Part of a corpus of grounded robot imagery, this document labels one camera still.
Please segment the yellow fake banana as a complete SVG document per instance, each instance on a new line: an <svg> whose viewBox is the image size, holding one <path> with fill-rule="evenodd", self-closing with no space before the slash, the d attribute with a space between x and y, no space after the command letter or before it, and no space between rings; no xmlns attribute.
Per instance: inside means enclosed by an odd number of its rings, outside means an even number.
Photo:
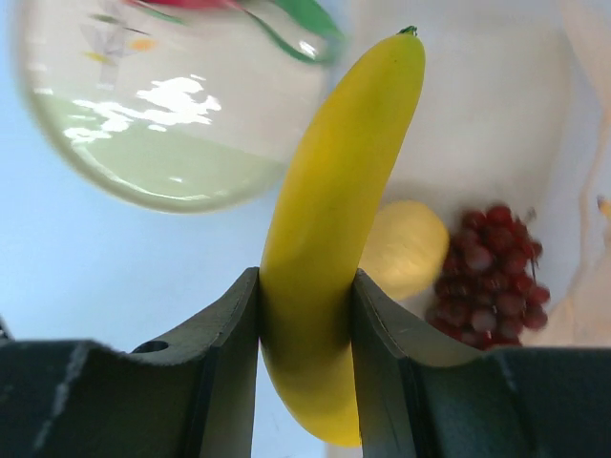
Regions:
<svg viewBox="0 0 611 458"><path fill-rule="evenodd" d="M335 446L361 442L350 289L419 101L425 62L417 29L409 26L354 63L302 137L263 250L267 372L298 424Z"/></svg>

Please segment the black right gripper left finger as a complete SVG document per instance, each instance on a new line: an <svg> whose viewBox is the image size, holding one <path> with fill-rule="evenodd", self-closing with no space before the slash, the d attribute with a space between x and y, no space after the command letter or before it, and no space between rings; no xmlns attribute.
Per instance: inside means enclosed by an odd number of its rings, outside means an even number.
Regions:
<svg viewBox="0 0 611 458"><path fill-rule="evenodd" d="M132 352L94 341L1 345L5 457L247 457L258 272Z"/></svg>

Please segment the translucent banana-print plastic bag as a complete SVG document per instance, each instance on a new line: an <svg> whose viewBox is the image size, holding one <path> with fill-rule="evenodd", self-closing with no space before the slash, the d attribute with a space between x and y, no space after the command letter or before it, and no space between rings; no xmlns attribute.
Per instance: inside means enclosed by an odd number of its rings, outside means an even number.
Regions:
<svg viewBox="0 0 611 458"><path fill-rule="evenodd" d="M350 1L350 60L414 25L424 90L386 191L447 224L466 206L530 208L550 321L522 347L610 353L610 5Z"/></svg>

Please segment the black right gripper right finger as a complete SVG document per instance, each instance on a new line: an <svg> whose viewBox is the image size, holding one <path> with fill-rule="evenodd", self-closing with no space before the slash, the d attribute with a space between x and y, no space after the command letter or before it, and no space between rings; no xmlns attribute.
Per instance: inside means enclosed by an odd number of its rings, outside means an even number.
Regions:
<svg viewBox="0 0 611 458"><path fill-rule="evenodd" d="M365 273L351 338L367 457L606 457L610 353L481 352L391 300Z"/></svg>

